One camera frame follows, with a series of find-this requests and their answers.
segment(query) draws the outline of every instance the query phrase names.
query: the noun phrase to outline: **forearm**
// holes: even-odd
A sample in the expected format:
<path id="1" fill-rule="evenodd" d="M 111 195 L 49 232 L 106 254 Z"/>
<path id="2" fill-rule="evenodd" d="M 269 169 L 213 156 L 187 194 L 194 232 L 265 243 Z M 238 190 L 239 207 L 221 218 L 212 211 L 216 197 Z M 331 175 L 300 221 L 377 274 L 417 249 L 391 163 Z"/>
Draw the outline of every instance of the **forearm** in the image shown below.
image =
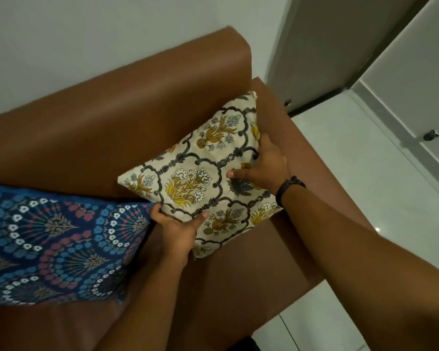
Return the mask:
<path id="1" fill-rule="evenodd" d="M 162 259 L 96 351 L 164 350 L 182 268 L 176 259 Z"/>
<path id="2" fill-rule="evenodd" d="M 366 339 L 439 313 L 439 270 L 293 185 L 282 202 Z"/>

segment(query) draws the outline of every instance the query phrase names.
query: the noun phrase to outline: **blue patterned cushion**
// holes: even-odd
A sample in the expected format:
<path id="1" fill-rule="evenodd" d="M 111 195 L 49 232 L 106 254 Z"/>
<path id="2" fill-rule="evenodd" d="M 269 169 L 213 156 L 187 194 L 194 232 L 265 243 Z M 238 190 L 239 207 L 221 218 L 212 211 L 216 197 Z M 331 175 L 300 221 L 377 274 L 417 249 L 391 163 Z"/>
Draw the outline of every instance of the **blue patterned cushion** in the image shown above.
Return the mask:
<path id="1" fill-rule="evenodd" d="M 113 297 L 151 207 L 0 186 L 0 304 Z"/>

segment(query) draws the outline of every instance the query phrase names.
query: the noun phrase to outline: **cream floral cushion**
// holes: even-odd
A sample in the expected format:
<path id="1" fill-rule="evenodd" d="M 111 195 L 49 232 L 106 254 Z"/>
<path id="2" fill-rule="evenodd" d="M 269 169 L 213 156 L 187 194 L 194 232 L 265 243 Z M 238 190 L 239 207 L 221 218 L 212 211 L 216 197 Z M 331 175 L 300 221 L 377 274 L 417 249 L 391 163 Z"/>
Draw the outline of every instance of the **cream floral cushion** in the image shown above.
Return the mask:
<path id="1" fill-rule="evenodd" d="M 228 179 L 232 169 L 254 165 L 260 133 L 256 94 L 228 102 L 207 123 L 160 156 L 134 167 L 118 183 L 181 221 L 204 210 L 195 257 L 204 257 L 281 210 L 275 197 L 252 182 Z"/>

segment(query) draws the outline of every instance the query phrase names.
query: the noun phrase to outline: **white tiled floor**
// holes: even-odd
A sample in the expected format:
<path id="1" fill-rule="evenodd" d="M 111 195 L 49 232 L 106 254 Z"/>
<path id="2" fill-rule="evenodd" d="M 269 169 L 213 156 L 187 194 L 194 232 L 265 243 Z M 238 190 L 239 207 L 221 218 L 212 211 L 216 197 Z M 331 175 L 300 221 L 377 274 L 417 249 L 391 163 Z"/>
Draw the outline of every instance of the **white tiled floor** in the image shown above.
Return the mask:
<path id="1" fill-rule="evenodd" d="M 374 113 L 345 92 L 293 121 L 380 234 L 439 268 L 439 193 Z M 295 351 L 294 342 L 299 351 L 367 350 L 327 283 L 281 318 L 286 325 L 277 317 L 255 332 L 263 351 Z"/>

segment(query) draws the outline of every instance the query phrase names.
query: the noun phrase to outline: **white wall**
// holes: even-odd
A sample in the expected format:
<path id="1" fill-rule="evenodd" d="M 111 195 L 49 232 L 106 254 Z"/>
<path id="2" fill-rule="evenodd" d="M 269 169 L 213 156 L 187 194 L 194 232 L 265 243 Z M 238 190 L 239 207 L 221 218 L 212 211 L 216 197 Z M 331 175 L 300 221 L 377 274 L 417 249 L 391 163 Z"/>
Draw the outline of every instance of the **white wall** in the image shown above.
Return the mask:
<path id="1" fill-rule="evenodd" d="M 291 0 L 0 0 L 0 113 L 234 26 L 266 81 Z"/>
<path id="2" fill-rule="evenodd" d="M 439 130 L 439 0 L 429 1 L 361 82 L 413 137 Z M 439 161 L 439 138 L 422 145 Z"/>

